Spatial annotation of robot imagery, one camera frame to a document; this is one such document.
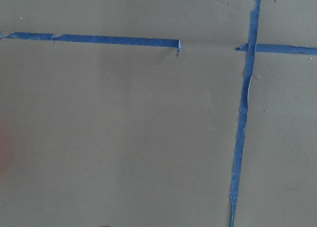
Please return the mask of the brown paper table cover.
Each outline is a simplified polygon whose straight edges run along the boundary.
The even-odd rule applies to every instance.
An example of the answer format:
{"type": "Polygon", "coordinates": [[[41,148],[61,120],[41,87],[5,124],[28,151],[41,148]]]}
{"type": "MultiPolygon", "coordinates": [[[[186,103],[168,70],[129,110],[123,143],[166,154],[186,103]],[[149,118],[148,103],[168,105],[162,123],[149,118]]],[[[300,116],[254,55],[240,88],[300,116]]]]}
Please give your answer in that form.
{"type": "Polygon", "coordinates": [[[0,0],[3,227],[317,224],[317,0],[0,0]]]}

